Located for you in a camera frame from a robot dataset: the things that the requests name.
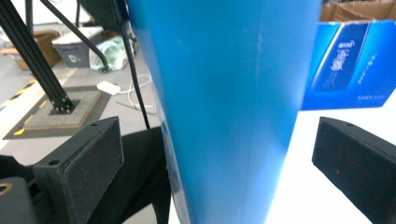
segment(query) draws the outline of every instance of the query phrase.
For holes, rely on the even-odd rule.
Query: blue plastic sheet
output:
[[[304,94],[320,1],[129,0],[181,223],[263,223]]]

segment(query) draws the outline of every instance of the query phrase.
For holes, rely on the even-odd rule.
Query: blue printed box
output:
[[[318,24],[302,110],[378,107],[395,88],[395,21]]]

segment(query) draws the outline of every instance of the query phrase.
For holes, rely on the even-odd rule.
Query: black cloth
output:
[[[160,128],[122,137],[124,163],[94,210],[89,223],[122,223],[152,203],[157,223],[168,223],[171,189]],[[0,156],[0,179],[33,178],[31,167]]]

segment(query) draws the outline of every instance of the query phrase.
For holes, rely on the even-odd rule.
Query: metal frame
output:
[[[75,106],[10,0],[0,2],[0,24],[47,94],[55,110],[64,114],[72,113]]]

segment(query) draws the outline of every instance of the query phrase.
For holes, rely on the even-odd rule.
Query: white table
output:
[[[353,123],[396,145],[396,92],[379,108],[299,112],[266,224],[371,223],[312,164],[320,117]],[[173,203],[169,223],[179,223]]]

